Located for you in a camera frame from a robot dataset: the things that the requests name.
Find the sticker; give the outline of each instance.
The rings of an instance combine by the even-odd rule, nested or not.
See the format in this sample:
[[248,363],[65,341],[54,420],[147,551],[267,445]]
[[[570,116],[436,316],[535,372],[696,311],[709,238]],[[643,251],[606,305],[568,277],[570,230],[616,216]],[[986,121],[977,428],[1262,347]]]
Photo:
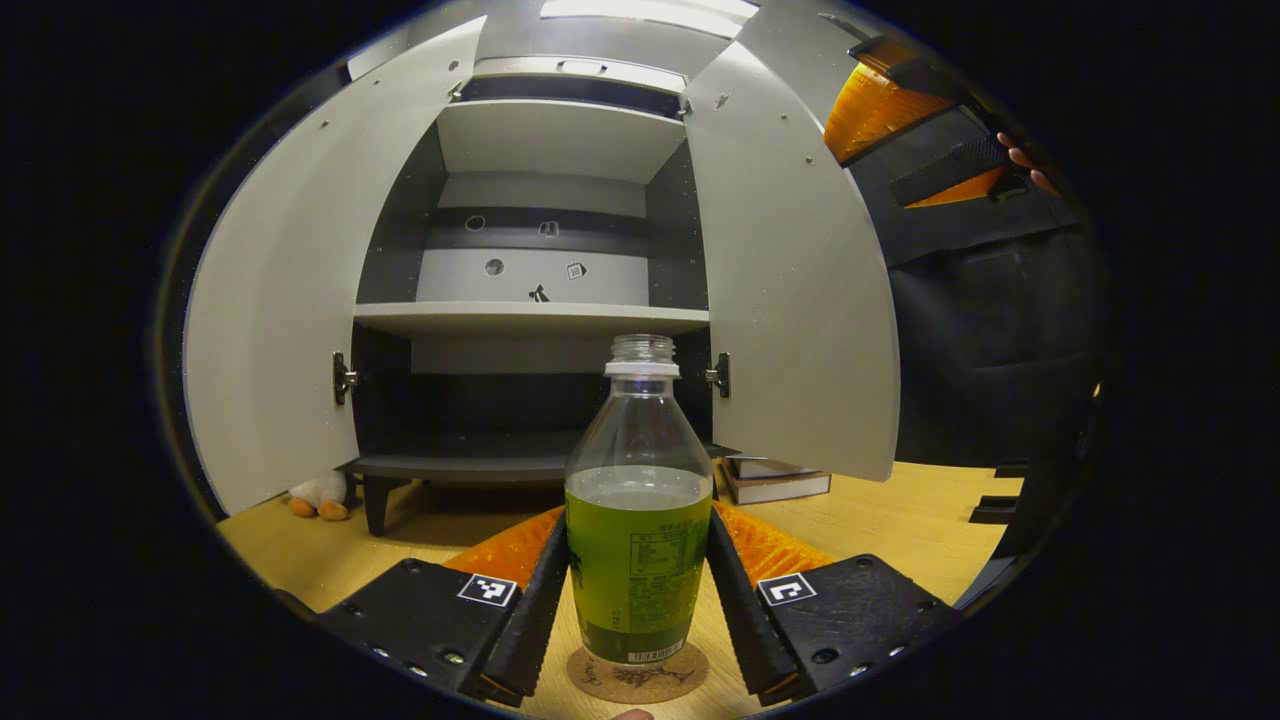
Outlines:
[[818,594],[813,591],[809,580],[804,579],[804,575],[800,573],[768,578],[756,583],[756,587],[764,593],[764,602],[769,605],[785,605],[808,597],[817,597]]
[[462,600],[497,605],[498,607],[506,607],[513,594],[516,594],[516,583],[503,580],[502,578],[475,574],[471,575],[467,584],[462,585],[462,589],[458,592],[458,597]]
[[628,652],[627,653],[627,662],[657,662],[659,660],[666,660],[666,659],[671,657],[672,655],[676,655],[676,652],[678,652],[680,648],[682,648],[682,647],[685,647],[685,641],[676,641],[676,644],[673,644],[671,647],[664,647],[662,650],[654,650],[652,652]]

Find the stack of books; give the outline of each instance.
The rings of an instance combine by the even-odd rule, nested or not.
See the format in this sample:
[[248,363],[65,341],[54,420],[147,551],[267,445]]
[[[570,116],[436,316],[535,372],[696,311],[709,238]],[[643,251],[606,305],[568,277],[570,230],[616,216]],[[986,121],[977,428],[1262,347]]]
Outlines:
[[730,455],[722,466],[737,505],[831,492],[831,473],[797,468],[759,455]]

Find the cabinet door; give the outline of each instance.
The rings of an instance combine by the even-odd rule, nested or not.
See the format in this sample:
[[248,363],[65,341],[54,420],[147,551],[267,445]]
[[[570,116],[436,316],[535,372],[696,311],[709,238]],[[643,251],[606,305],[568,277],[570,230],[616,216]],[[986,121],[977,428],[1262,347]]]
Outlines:
[[219,218],[187,306],[183,370],[200,461],[228,514],[357,456],[332,357],[349,363],[374,223],[449,88],[467,78],[483,26],[397,55],[316,108]]
[[822,128],[742,45],[689,85],[707,254],[714,441],[884,480],[897,443],[897,329],[870,215]]

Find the green tea bottle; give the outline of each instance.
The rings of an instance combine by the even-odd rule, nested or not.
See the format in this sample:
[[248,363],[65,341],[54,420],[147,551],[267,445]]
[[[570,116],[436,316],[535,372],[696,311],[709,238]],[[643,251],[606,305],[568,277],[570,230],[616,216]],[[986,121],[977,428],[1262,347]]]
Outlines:
[[582,642],[612,662],[675,655],[698,600],[712,461],[672,397],[673,351],[669,337],[614,338],[609,398],[564,469]]

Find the stuffed toy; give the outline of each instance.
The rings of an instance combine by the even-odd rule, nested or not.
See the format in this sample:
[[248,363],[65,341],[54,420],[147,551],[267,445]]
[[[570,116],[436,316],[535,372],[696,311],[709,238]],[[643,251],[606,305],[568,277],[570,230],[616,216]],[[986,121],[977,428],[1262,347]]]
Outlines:
[[298,518],[312,518],[317,512],[325,520],[346,520],[347,478],[342,473],[329,473],[289,488],[289,510]]

